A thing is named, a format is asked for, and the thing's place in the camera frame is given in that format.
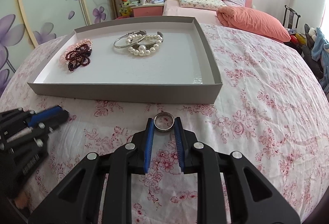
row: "white pearl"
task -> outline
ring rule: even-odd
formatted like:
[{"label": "white pearl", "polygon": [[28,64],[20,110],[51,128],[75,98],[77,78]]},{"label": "white pearl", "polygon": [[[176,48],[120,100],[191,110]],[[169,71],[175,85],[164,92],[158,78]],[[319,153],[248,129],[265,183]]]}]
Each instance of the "white pearl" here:
[{"label": "white pearl", "polygon": [[138,50],[146,50],[146,46],[144,46],[144,45],[140,45],[140,46],[138,47]]}]

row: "blue towel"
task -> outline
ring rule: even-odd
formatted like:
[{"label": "blue towel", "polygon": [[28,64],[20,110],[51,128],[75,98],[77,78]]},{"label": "blue towel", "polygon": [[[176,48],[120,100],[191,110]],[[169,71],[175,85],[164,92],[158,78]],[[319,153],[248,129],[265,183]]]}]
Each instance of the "blue towel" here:
[{"label": "blue towel", "polygon": [[325,51],[329,49],[329,42],[325,39],[321,29],[316,28],[316,41],[312,49],[312,59],[318,61],[322,56],[323,63],[323,78],[319,80],[319,83],[325,94],[329,92],[329,53]]}]

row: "pink drawer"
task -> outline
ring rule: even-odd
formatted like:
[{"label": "pink drawer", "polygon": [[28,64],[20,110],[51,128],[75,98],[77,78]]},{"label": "pink drawer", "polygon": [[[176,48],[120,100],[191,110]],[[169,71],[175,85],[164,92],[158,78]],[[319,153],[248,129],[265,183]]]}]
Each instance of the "pink drawer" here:
[{"label": "pink drawer", "polygon": [[134,8],[134,17],[162,16],[163,6]]}]

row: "jewelry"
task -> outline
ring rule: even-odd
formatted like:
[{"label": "jewelry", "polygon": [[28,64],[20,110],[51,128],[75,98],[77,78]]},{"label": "jewelry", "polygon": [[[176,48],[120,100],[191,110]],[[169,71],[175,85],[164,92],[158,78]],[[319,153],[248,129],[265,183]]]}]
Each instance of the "jewelry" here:
[{"label": "jewelry", "polygon": [[68,64],[69,61],[65,59],[66,55],[67,55],[70,51],[76,49],[77,47],[80,47],[80,46],[83,45],[83,44],[87,44],[90,48],[92,48],[93,42],[92,42],[89,38],[88,38],[88,39],[86,38],[86,39],[84,39],[84,40],[80,40],[78,43],[75,43],[75,44],[69,46],[69,47],[66,49],[66,51],[60,56],[60,60],[59,60],[59,61],[60,61],[60,64],[62,64],[62,65]]},{"label": "jewelry", "polygon": [[[167,117],[169,117],[169,118],[172,120],[172,123],[171,123],[171,125],[170,125],[168,128],[162,129],[162,128],[160,128],[160,127],[157,126],[157,124],[156,124],[156,120],[157,120],[157,118],[159,118],[159,117],[161,117],[161,116],[167,116]],[[158,113],[158,114],[154,117],[154,120],[153,120],[155,128],[156,128],[158,131],[160,131],[160,132],[167,132],[167,131],[171,130],[171,129],[173,128],[173,126],[174,126],[174,121],[175,121],[175,119],[174,119],[174,117],[172,116],[172,114],[167,113],[167,112],[161,112],[161,113]]]},{"label": "jewelry", "polygon": [[151,53],[155,53],[159,49],[159,45],[163,41],[163,35],[161,32],[158,32],[157,35],[146,35],[144,40],[155,40],[148,44],[129,44],[128,51],[135,56],[149,56]]},{"label": "jewelry", "polygon": [[69,61],[67,67],[73,72],[80,65],[87,66],[90,64],[89,56],[92,53],[92,49],[88,44],[82,44],[66,54],[65,59]]},{"label": "jewelry", "polygon": [[[122,39],[126,37],[126,43],[128,43],[127,45],[123,45],[123,46],[116,46],[116,43]],[[124,49],[124,48],[127,48],[127,47],[130,47],[130,46],[133,46],[133,45],[136,45],[138,44],[139,42],[141,42],[144,38],[146,37],[146,32],[143,31],[143,30],[139,30],[139,31],[132,31],[122,37],[119,37],[114,43],[113,43],[113,46],[116,48],[116,49]]]}]

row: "pink beaded bracelet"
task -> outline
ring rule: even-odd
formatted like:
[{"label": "pink beaded bracelet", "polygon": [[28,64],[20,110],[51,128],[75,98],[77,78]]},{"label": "pink beaded bracelet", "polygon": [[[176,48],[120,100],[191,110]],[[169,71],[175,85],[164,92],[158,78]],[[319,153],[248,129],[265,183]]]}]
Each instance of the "pink beaded bracelet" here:
[{"label": "pink beaded bracelet", "polygon": [[76,49],[77,47],[80,47],[80,46],[83,45],[83,44],[87,44],[87,45],[91,48],[92,45],[93,45],[93,42],[92,42],[90,39],[85,38],[84,40],[80,40],[79,43],[75,43],[75,44],[69,46],[69,47],[66,49],[66,51],[60,56],[60,64],[62,64],[62,65],[66,65],[66,64],[68,64],[69,61],[65,59],[66,55],[67,55],[70,51]]}]

